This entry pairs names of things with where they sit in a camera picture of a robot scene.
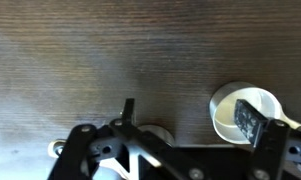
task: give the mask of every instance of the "wooden table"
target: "wooden table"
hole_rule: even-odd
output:
[[[0,0],[0,179],[45,179],[48,143],[127,97],[138,125],[225,144],[208,103],[234,80],[301,121],[301,1]]]

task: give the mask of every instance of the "silver bolt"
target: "silver bolt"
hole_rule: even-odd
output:
[[[276,120],[275,123],[276,123],[277,126],[280,126],[280,127],[285,126],[285,124],[282,121],[279,121],[279,120]]]
[[[90,126],[83,126],[81,131],[82,132],[88,132],[88,131],[90,131],[90,129],[91,129]]]
[[[270,180],[269,174],[261,169],[255,169],[253,171],[254,177],[256,177],[258,180]]]
[[[202,180],[204,178],[203,172],[197,168],[190,169],[189,176],[193,180]]]
[[[116,126],[121,126],[121,125],[122,125],[122,121],[121,121],[121,120],[116,120],[116,121],[114,122],[114,125],[116,125]]]

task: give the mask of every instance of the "wood grain surface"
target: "wood grain surface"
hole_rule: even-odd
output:
[[[137,124],[225,144],[208,113],[230,81],[301,122],[301,1],[0,0],[0,179],[45,179],[51,140],[137,101]]]

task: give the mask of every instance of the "metal screw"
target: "metal screw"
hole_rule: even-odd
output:
[[[204,178],[203,172],[197,168],[190,169],[189,176],[193,180],[202,180]]]
[[[280,126],[280,127],[286,126],[282,121],[279,121],[279,120],[276,120],[275,123],[277,126]]]
[[[254,177],[256,177],[258,180],[270,180],[269,174],[261,169],[255,169],[253,171]]]
[[[122,125],[122,121],[121,121],[121,120],[116,120],[116,121],[114,122],[114,125],[116,125],[116,126],[121,126],[121,125]]]
[[[88,132],[88,131],[90,131],[90,129],[91,129],[90,126],[83,126],[81,131],[82,132]]]

